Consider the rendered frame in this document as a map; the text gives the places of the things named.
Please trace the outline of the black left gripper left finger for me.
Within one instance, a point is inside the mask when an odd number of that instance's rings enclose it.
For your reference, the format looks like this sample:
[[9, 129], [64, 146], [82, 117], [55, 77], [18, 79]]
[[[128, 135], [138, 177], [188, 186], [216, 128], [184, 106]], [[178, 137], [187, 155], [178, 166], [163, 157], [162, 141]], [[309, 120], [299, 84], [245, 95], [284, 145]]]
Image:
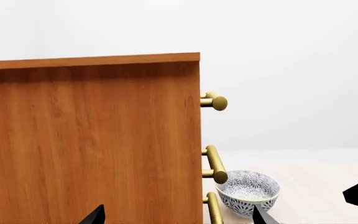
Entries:
[[104, 205], [99, 205], [95, 210], [88, 214], [79, 224], [104, 224], [105, 211]]

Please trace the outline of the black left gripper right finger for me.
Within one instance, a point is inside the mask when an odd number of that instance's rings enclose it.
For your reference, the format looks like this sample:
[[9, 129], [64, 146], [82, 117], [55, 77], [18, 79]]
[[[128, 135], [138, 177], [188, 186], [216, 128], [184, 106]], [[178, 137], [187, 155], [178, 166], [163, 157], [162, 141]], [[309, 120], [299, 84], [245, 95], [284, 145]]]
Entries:
[[279, 224], [260, 205], [254, 206], [252, 219], [254, 224]]

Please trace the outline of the white blue floral bowl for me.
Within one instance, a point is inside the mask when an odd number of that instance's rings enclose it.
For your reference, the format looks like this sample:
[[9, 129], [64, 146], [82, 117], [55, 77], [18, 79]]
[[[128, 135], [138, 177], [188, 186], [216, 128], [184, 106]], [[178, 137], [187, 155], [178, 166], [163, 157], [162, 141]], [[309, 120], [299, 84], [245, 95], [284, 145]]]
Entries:
[[248, 170], [228, 171], [227, 181], [215, 188], [223, 204], [243, 218], [251, 218], [256, 205], [269, 211], [280, 195], [275, 179]]

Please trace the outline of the wooden drawer cabinet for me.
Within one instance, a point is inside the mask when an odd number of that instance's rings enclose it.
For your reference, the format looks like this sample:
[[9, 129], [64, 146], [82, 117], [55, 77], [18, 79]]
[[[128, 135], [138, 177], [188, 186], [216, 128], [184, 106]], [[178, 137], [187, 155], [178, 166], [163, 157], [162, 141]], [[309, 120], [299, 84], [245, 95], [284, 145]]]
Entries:
[[201, 224], [199, 62], [0, 61], [0, 224]]

